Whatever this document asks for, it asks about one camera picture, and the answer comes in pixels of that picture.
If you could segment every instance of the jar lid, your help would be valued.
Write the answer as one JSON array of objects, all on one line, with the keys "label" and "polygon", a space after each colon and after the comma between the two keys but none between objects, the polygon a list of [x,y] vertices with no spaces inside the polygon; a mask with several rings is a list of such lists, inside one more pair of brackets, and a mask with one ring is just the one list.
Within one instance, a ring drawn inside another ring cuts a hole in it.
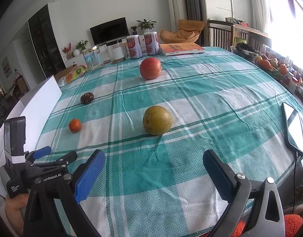
[{"label": "jar lid", "polygon": [[152,35],[152,34],[157,34],[157,32],[154,31],[154,32],[145,32],[145,33],[144,33],[144,35]]},{"label": "jar lid", "polygon": [[122,42],[122,39],[118,39],[118,40],[114,40],[114,41],[111,41],[111,42],[107,42],[106,46],[111,46],[111,45],[114,45],[114,44],[117,44],[117,43],[120,43],[120,42]]},{"label": "jar lid", "polygon": [[82,51],[82,53],[83,53],[83,54],[87,54],[87,53],[90,53],[90,52],[92,52],[92,51],[93,51],[93,47],[88,48],[88,49],[84,49],[84,50]]},{"label": "jar lid", "polygon": [[96,49],[98,49],[99,48],[99,45],[95,45],[94,47],[92,47],[91,49],[93,50],[93,51],[95,51]]},{"label": "jar lid", "polygon": [[128,38],[133,38],[133,37],[139,37],[139,35],[131,35],[131,36],[127,36],[126,39]]}]

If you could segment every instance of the teal plaid tablecloth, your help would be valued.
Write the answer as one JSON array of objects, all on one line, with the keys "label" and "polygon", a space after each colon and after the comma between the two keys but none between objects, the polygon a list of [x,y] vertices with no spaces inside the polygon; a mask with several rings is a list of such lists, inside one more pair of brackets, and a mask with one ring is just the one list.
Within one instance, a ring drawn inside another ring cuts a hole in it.
[{"label": "teal plaid tablecloth", "polygon": [[[154,80],[140,76],[143,57],[106,65],[62,87],[37,144],[52,147],[47,161],[77,151],[70,172],[95,149],[106,153],[106,165],[81,203],[103,237],[209,231],[227,203],[203,167],[207,149],[253,180],[271,176],[280,184],[293,165],[281,104],[294,106],[302,122],[303,108],[265,72],[213,47],[201,55],[157,58],[163,70]],[[88,105],[80,103],[85,92],[95,97]],[[163,136],[147,134],[142,124],[145,110],[156,104],[174,118]],[[74,118],[83,123],[75,134],[68,128]]]}]

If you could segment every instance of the glass jar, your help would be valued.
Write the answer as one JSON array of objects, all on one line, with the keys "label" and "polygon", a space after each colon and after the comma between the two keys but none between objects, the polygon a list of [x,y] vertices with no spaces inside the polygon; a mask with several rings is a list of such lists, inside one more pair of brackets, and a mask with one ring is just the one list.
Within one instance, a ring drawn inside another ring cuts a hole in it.
[{"label": "glass jar", "polygon": [[126,59],[122,39],[106,43],[111,63],[119,63]]},{"label": "glass jar", "polygon": [[88,69],[95,69],[104,64],[103,58],[100,54],[100,47],[98,45],[89,49],[85,49],[82,51],[82,53]]}]

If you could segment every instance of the wooden railing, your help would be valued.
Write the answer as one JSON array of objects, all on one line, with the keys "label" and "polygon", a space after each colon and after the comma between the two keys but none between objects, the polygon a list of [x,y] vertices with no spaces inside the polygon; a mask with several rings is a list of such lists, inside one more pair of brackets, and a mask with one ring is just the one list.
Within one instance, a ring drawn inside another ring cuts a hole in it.
[{"label": "wooden railing", "polygon": [[253,28],[219,20],[207,20],[207,27],[209,46],[230,51],[230,47],[235,45],[235,37],[246,40],[248,45],[258,51],[261,50],[262,44],[269,47],[272,45],[272,39],[268,34]]}]

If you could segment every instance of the red flowers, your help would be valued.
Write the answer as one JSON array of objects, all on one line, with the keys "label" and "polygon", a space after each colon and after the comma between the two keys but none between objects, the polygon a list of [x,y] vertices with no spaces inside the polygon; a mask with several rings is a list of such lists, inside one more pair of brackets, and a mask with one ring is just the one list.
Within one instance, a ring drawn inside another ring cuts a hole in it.
[{"label": "red flowers", "polygon": [[62,52],[66,53],[66,54],[70,54],[72,51],[72,44],[71,42],[69,43],[68,48],[64,46],[64,48],[62,49]]}]

